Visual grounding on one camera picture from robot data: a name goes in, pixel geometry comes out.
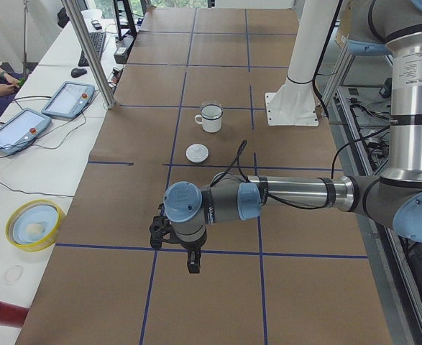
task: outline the white mug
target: white mug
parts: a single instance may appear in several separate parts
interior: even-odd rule
[[[201,113],[195,116],[195,122],[208,133],[215,133],[222,128],[224,110],[217,102],[206,103],[201,106]]]

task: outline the light blue tablet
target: light blue tablet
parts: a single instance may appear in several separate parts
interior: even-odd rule
[[[66,81],[41,112],[51,117],[74,119],[91,102],[94,91],[92,85]]]
[[[0,151],[12,155],[23,150],[31,145],[50,123],[48,116],[25,108],[0,127]]]

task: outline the mug handle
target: mug handle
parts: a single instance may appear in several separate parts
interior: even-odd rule
[[[203,117],[201,115],[195,115],[195,122],[197,124],[202,125],[203,124]]]

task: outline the white lid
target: white lid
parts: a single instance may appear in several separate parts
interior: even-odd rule
[[[206,146],[202,144],[193,144],[188,147],[187,151],[185,152],[188,160],[193,163],[201,163],[206,160],[209,156],[209,150]]]

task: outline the window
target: window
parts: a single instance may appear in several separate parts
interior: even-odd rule
[[[130,0],[134,14],[142,15],[141,0]],[[95,0],[96,8],[101,9],[105,18],[114,18],[113,0]],[[209,0],[146,0],[156,7],[207,7]]]

